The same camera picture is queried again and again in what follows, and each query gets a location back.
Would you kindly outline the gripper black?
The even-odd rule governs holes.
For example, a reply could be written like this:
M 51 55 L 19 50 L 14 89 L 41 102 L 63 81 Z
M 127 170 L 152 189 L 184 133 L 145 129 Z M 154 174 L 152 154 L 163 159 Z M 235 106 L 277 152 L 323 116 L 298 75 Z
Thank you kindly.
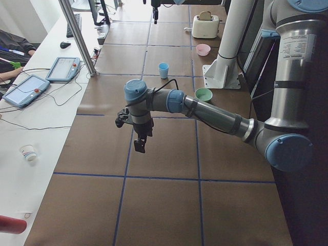
M 134 149 L 136 152 L 145 153 L 146 139 L 152 137 L 154 122 L 152 117 L 132 117 L 134 131 L 138 135 L 138 139 L 134 140 Z
M 151 0 L 151 6 L 153 7 L 154 24 L 157 24 L 157 21 L 158 21 L 158 7 L 160 7 L 160 0 Z

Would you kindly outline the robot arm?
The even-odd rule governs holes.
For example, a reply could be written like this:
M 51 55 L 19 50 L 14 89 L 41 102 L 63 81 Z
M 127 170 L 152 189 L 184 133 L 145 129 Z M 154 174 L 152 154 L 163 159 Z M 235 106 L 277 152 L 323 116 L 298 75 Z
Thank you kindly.
M 176 5 L 181 5 L 184 3 L 185 0 L 177 1 L 161 1 L 161 0 L 151 0 L 151 6 L 152 6 L 152 15 L 154 19 L 154 24 L 157 24 L 158 21 L 158 16 L 159 16 L 159 11 L 158 8 L 161 6 L 161 4 L 176 4 Z
M 151 112 L 182 113 L 240 137 L 281 171 L 299 170 L 313 153 L 313 144 L 302 135 L 308 128 L 303 107 L 316 38 L 326 24 L 327 1 L 265 1 L 261 35 L 280 40 L 271 116 L 265 122 L 243 118 L 181 90 L 149 89 L 143 80 L 133 79 L 124 86 L 127 105 L 115 123 L 133 126 L 138 136 L 134 147 L 142 153 L 152 135 Z

